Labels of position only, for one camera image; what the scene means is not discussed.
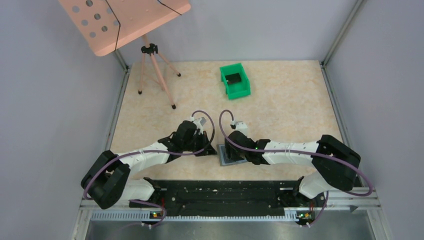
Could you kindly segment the grey card holder wallet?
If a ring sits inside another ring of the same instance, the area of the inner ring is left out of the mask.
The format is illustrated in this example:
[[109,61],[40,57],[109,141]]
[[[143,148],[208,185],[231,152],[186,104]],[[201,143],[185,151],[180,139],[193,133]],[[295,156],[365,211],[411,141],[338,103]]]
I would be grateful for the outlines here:
[[236,159],[236,160],[230,159],[230,157],[226,154],[226,148],[224,144],[217,145],[217,152],[218,152],[219,164],[222,167],[233,166],[233,165],[238,165],[238,164],[243,164],[248,162],[246,159]]

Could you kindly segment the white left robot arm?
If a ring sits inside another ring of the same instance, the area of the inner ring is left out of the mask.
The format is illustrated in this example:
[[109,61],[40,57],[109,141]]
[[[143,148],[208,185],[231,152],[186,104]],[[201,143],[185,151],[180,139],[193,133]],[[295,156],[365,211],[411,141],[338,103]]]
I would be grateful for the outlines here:
[[101,209],[108,209],[119,200],[141,200],[154,207],[160,193],[150,180],[131,183],[130,178],[155,165],[168,164],[182,156],[211,156],[217,151],[203,126],[204,117],[184,120],[169,136],[153,144],[127,153],[102,152],[81,180],[83,197],[93,200]]

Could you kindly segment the black card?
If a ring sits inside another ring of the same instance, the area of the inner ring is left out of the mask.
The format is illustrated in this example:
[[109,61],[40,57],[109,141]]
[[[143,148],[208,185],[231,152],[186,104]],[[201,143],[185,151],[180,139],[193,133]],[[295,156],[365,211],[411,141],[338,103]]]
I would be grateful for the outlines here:
[[225,80],[228,85],[232,85],[242,82],[242,77],[239,73],[233,73],[225,75]]

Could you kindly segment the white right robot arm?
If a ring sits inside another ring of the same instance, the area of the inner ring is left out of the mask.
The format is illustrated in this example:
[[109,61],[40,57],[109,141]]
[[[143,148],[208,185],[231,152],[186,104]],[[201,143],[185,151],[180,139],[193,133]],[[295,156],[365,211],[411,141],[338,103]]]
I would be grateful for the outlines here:
[[307,206],[317,195],[332,188],[349,192],[357,177],[360,155],[332,135],[324,134],[317,141],[283,143],[270,139],[257,141],[239,130],[226,139],[230,156],[240,157],[254,165],[292,164],[314,168],[315,172],[298,180],[293,200]]

